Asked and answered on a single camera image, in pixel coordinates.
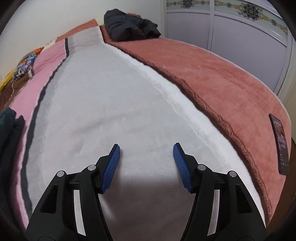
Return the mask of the black smartphone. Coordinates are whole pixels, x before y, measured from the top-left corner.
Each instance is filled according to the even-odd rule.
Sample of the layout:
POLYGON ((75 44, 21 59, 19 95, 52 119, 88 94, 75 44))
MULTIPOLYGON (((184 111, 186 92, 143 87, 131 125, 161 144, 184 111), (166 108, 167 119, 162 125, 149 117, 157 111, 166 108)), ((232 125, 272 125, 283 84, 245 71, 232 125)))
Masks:
POLYGON ((278 171, 281 175, 287 175, 290 171, 290 160, 288 156, 287 139, 281 121, 273 114, 269 114, 269 119, 273 128, 277 159, 278 159, 278 171))

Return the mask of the lilac wardrobe sliding doors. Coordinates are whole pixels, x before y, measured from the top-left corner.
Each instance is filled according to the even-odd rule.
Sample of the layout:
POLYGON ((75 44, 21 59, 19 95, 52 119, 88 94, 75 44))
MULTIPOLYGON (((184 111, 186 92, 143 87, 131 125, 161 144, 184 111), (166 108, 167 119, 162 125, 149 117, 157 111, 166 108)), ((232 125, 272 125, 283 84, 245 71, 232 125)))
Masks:
POLYGON ((165 1, 165 37, 204 48, 275 94, 290 65, 292 33, 268 1, 165 1))

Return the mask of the pink grey white blanket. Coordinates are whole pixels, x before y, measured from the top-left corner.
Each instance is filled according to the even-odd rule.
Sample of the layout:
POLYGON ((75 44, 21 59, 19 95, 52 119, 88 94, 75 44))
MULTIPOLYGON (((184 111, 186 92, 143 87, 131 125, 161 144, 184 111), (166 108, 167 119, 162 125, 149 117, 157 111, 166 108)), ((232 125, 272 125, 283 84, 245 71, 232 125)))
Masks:
POLYGON ((99 27, 42 52, 11 107, 26 121, 11 187, 22 230, 58 171, 80 172, 114 144, 120 161, 100 196, 114 240, 180 240, 194 196, 179 177, 175 143, 215 172, 236 171, 262 211, 247 168, 208 117, 158 72, 106 44, 99 27))

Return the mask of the terracotta bed sheet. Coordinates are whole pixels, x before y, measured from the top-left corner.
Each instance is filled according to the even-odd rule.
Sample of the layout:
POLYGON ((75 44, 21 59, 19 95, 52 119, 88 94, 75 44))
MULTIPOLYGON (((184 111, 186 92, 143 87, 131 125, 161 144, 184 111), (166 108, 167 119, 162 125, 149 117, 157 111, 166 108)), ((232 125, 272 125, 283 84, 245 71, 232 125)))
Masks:
POLYGON ((113 41, 91 20, 57 39, 74 57, 78 73, 90 72, 98 95, 94 110, 108 116, 103 132, 123 147, 120 185, 180 184, 173 155, 182 142, 215 171, 235 169, 265 224, 280 200, 285 178, 269 114, 290 136, 290 117, 279 99, 257 78, 199 47, 156 38, 113 41))

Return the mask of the black folded garment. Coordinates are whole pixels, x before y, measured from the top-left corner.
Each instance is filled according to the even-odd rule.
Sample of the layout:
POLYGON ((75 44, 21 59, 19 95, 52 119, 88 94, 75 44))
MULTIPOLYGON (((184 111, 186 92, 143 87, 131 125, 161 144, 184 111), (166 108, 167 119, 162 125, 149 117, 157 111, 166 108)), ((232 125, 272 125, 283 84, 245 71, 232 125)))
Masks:
POLYGON ((161 36, 157 24, 119 9, 105 13, 104 25, 109 37, 116 42, 155 39, 161 36))

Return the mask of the brown fleece blanket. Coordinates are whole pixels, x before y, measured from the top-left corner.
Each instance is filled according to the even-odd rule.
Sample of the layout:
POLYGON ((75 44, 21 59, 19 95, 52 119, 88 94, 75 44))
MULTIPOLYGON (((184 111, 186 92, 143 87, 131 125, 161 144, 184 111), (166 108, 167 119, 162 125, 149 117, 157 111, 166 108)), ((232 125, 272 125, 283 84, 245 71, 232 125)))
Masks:
POLYGON ((18 80, 11 80, 6 85, 6 87, 1 91, 1 111, 7 109, 11 105, 28 80, 29 77, 25 75, 18 80))

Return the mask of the teal puffer jacket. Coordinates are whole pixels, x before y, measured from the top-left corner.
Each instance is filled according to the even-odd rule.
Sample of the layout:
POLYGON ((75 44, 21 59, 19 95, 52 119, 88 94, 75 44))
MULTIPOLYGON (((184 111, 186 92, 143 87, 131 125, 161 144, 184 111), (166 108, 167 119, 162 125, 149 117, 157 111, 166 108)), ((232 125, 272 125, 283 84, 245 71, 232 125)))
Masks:
POLYGON ((24 125, 23 116, 16 118, 13 109, 1 112, 1 206, 8 203, 14 158, 24 125))

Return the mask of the colourful patterned pillow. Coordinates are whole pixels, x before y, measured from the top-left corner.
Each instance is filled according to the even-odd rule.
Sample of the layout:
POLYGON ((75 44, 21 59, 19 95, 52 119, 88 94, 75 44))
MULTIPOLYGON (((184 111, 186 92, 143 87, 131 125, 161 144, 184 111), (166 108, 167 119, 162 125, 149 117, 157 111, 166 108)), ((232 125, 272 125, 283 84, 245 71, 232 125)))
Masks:
POLYGON ((30 51, 28 54, 23 56, 13 73, 13 80, 20 79, 26 73, 28 73, 29 70, 32 69, 37 56, 41 53, 43 49, 44 47, 34 49, 33 51, 30 51))

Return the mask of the yellow cloth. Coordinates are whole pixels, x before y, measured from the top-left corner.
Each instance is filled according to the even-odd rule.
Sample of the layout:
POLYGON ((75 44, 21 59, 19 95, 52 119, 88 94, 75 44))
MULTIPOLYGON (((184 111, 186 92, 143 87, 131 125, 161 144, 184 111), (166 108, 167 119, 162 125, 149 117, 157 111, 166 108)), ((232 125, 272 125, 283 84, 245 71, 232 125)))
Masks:
POLYGON ((2 92, 4 90, 4 88, 8 85, 8 83, 10 81, 14 81, 15 80, 15 71, 16 69, 13 69, 12 71, 10 71, 6 77, 1 81, 0 84, 0 92, 2 92))

